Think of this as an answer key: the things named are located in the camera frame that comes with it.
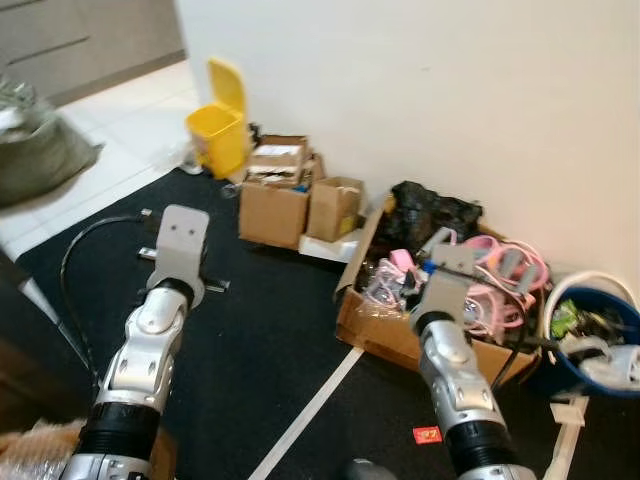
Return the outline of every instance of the blue bucket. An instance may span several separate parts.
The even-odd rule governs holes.
[[[625,301],[602,290],[573,287],[562,294],[557,305],[569,299],[582,310],[598,311],[603,308],[616,310],[625,325],[634,327],[623,332],[625,343],[640,345],[640,314]],[[542,361],[527,381],[527,386],[549,396],[580,394],[640,398],[639,391],[617,390],[594,382],[560,352],[556,352],[555,357],[557,361],[553,365],[547,352],[543,353]]]

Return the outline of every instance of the gray cabinet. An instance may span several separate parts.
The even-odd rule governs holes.
[[[182,51],[172,0],[0,0],[0,69],[55,96]]]

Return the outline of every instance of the yellow trash bin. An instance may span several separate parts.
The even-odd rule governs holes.
[[[240,74],[230,65],[212,58],[209,77],[216,101],[187,117],[196,159],[216,178],[225,178],[245,160],[244,88]]]

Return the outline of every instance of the red card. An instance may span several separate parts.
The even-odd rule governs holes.
[[[414,428],[413,438],[416,439],[418,445],[442,442],[442,435],[440,435],[440,429],[438,427]]]

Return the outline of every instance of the white wall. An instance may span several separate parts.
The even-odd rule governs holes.
[[[176,0],[250,119],[306,133],[373,195],[412,179],[564,269],[639,286],[635,0]]]

